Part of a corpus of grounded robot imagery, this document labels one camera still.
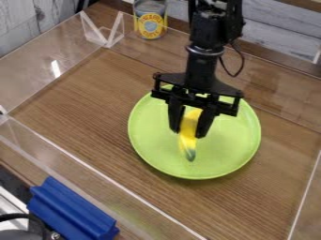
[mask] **plate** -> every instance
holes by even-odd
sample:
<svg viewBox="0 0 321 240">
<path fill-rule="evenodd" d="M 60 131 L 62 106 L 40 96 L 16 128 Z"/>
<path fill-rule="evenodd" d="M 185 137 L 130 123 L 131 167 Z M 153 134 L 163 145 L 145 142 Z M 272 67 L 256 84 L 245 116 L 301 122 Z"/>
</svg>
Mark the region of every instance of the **plate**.
<svg viewBox="0 0 321 240">
<path fill-rule="evenodd" d="M 221 101 L 232 103 L 230 97 Z M 197 141 L 194 162 L 179 150 L 178 134 L 170 130 L 169 105 L 147 94 L 129 121 L 131 145 L 142 159 L 161 172 L 186 179 L 211 179 L 237 171 L 252 159 L 261 143 L 261 126 L 242 99 L 237 117 L 216 117 L 206 138 Z"/>
</svg>

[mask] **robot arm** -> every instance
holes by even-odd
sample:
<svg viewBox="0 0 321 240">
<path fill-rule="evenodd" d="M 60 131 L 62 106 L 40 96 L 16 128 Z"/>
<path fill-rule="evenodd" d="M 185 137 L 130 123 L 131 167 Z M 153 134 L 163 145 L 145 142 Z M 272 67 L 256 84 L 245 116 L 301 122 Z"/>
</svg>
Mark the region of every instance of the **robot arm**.
<svg viewBox="0 0 321 240">
<path fill-rule="evenodd" d="M 217 60 L 225 45 L 241 37 L 244 28 L 242 0 L 190 0 L 190 46 L 185 73 L 155 73 L 151 96 L 169 104 L 170 129 L 178 133 L 186 105 L 202 109 L 195 137 L 203 138 L 220 114 L 236 116 L 242 91 L 221 82 L 216 75 Z M 173 85 L 171 90 L 161 82 Z M 220 101 L 221 96 L 233 103 Z"/>
</svg>

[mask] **blue plastic part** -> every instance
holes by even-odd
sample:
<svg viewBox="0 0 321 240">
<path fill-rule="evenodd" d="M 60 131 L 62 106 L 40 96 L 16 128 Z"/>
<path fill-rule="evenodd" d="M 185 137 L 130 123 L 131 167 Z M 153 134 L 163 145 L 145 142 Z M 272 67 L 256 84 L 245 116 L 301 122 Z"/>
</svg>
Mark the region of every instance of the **blue plastic part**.
<svg viewBox="0 0 321 240">
<path fill-rule="evenodd" d="M 30 211 L 70 240 L 111 240 L 119 233 L 115 219 L 59 181 L 48 177 L 31 188 Z"/>
</svg>

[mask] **cable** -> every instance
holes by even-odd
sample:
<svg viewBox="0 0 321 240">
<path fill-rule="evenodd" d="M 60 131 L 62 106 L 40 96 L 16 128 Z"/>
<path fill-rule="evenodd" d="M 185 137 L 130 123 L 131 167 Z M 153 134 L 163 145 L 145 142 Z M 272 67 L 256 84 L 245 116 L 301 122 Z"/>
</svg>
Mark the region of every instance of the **cable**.
<svg viewBox="0 0 321 240">
<path fill-rule="evenodd" d="M 233 78 L 236 78 L 236 77 L 240 75 L 240 73 L 242 72 L 244 68 L 245 68 L 246 57 L 245 57 L 245 55 L 242 54 L 242 52 L 240 51 L 238 45 L 234 43 L 234 41 L 230 42 L 230 45 L 232 45 L 233 49 L 236 50 L 236 52 L 237 52 L 237 53 L 240 54 L 240 56 L 241 56 L 241 60 L 242 60 L 241 68 L 238 69 L 238 71 L 237 71 L 234 74 L 232 74 L 232 72 L 230 72 L 230 71 L 228 70 L 228 68 L 226 68 L 226 64 L 225 64 L 225 61 L 224 61 L 222 56 L 220 57 L 220 63 L 221 63 L 221 65 L 222 65 L 224 69 L 226 70 L 226 73 L 228 73 Z"/>
<path fill-rule="evenodd" d="M 47 239 L 47 230 L 46 230 L 46 224 L 44 222 L 36 218 L 32 215 L 28 214 L 6 214 L 6 215 L 0 215 L 0 222 L 3 221 L 11 221 L 15 220 L 18 218 L 27 218 L 28 220 L 32 220 L 38 223 L 39 227 L 42 228 L 42 232 L 43 232 L 43 239 Z"/>
</svg>

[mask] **yellow banana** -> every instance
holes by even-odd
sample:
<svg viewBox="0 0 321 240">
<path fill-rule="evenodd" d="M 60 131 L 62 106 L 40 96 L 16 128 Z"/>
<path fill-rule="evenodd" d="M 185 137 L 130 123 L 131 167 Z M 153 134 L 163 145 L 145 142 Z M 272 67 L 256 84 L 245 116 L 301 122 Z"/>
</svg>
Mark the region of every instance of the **yellow banana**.
<svg viewBox="0 0 321 240">
<path fill-rule="evenodd" d="M 183 117 L 181 123 L 181 130 L 178 134 L 178 144 L 182 153 L 186 156 L 189 161 L 194 161 L 195 159 L 195 129 L 197 129 L 197 121 L 199 118 L 202 110 L 195 109 L 191 110 Z"/>
</svg>

